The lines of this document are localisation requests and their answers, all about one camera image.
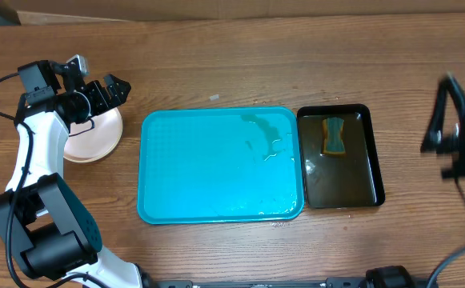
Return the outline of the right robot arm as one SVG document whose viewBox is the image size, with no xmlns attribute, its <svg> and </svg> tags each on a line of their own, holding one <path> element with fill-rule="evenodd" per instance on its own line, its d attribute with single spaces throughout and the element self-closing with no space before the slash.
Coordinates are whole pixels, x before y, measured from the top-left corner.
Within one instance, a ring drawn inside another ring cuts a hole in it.
<svg viewBox="0 0 465 288">
<path fill-rule="evenodd" d="M 447 100 L 451 99 L 459 122 L 455 126 L 455 132 L 449 135 L 443 133 L 443 124 L 446 113 Z M 465 92 L 452 74 L 447 74 L 440 79 L 435 106 L 431 120 L 424 135 L 420 151 L 422 153 L 435 152 L 437 154 L 450 154 L 453 156 L 451 167 L 441 170 L 443 179 L 452 179 L 457 191 L 465 205 L 465 196 L 459 184 L 461 178 L 465 178 Z M 412 277 L 402 266 L 387 266 L 368 270 L 365 278 L 359 282 L 360 288 L 416 288 L 437 287 L 439 275 L 453 263 L 454 260 L 465 255 L 465 246 L 448 255 L 431 272 L 426 280 Z"/>
</svg>

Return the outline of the pink-white plate with stain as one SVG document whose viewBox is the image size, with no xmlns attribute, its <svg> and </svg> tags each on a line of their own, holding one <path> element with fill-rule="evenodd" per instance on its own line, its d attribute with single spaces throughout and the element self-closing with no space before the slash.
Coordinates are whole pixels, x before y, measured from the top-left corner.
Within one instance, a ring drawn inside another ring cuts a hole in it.
<svg viewBox="0 0 465 288">
<path fill-rule="evenodd" d="M 118 108 L 93 117 L 82 124 L 72 123 L 64 148 L 64 158 L 71 162 L 95 162 L 110 154 L 123 132 L 123 120 Z"/>
</svg>

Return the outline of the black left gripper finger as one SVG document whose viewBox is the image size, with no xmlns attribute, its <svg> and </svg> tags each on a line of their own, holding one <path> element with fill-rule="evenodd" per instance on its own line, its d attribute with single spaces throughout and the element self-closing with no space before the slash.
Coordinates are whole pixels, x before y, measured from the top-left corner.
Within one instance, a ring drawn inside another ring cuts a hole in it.
<svg viewBox="0 0 465 288">
<path fill-rule="evenodd" d="M 127 97 L 130 93 L 131 86 L 129 82 L 126 82 L 122 79 L 116 78 L 114 80 L 116 98 L 119 100 L 119 105 L 122 105 L 126 102 Z"/>
<path fill-rule="evenodd" d="M 106 92 L 107 92 L 107 104 L 109 107 L 117 107 L 121 105 L 120 100 L 120 91 L 118 88 L 118 84 L 115 81 L 115 76 L 112 74 L 108 74 L 104 77 L 104 81 L 106 83 Z"/>
</svg>

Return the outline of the yellow green sponge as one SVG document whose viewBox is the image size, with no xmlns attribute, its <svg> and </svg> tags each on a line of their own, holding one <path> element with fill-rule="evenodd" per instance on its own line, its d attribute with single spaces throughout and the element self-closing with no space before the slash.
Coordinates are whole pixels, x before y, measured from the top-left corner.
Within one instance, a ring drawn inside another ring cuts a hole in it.
<svg viewBox="0 0 465 288">
<path fill-rule="evenodd" d="M 343 143 L 344 120 L 338 117 L 325 118 L 323 126 L 323 154 L 343 156 L 346 149 Z"/>
</svg>

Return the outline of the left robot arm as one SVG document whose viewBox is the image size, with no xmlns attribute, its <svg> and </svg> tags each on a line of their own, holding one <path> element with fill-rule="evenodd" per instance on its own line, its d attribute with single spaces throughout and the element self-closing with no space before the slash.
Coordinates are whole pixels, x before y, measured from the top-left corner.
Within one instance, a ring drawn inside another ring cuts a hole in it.
<svg viewBox="0 0 465 288">
<path fill-rule="evenodd" d="M 126 102 L 130 84 L 112 74 L 85 82 L 86 59 L 41 60 L 20 66 L 25 88 L 11 116 L 19 134 L 11 180 L 0 194 L 0 237 L 6 265 L 18 276 L 48 278 L 55 287 L 154 287 L 139 265 L 125 262 L 102 244 L 98 225 L 63 177 L 70 126 L 91 122 Z"/>
</svg>

